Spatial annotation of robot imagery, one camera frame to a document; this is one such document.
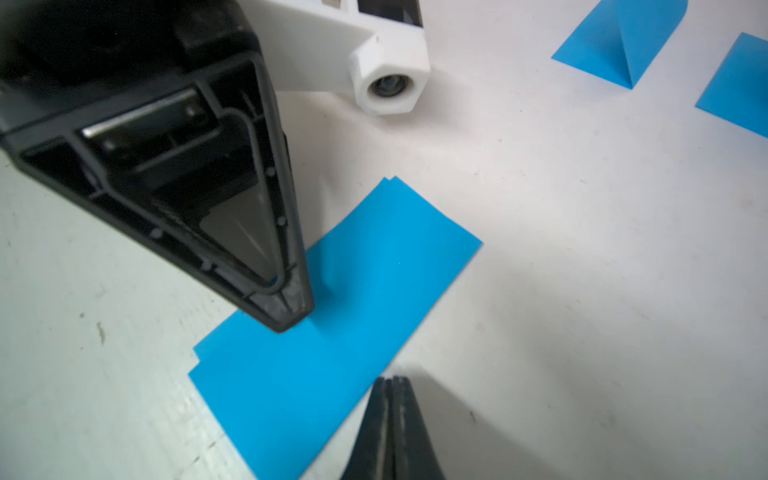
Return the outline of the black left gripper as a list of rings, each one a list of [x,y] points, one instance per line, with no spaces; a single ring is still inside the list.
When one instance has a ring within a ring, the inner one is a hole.
[[[260,50],[236,1],[4,1],[1,146],[282,333],[315,301]]]

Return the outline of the blue paper sheet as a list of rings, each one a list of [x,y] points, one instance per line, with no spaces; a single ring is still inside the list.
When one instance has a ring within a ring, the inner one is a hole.
[[[195,346],[190,379],[255,477],[304,474],[480,247],[383,179],[308,250],[305,319],[276,333],[236,312]]]
[[[767,41],[741,33],[696,107],[767,137]]]
[[[687,0],[602,0],[552,58],[633,89],[687,8]]]

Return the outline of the blue paper sheet front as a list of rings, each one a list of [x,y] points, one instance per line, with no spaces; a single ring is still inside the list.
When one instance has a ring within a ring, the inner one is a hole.
[[[276,333],[236,312],[195,346],[190,379],[255,477],[304,474],[480,247],[383,179],[308,250],[305,319]]]

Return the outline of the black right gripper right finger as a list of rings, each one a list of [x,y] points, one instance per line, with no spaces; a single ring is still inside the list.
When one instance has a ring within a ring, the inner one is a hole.
[[[410,380],[393,377],[391,388],[394,478],[444,479]]]

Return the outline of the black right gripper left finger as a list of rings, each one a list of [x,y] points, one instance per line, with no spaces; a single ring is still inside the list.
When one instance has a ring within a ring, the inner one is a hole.
[[[342,480],[394,478],[392,404],[392,380],[380,377],[371,389]]]

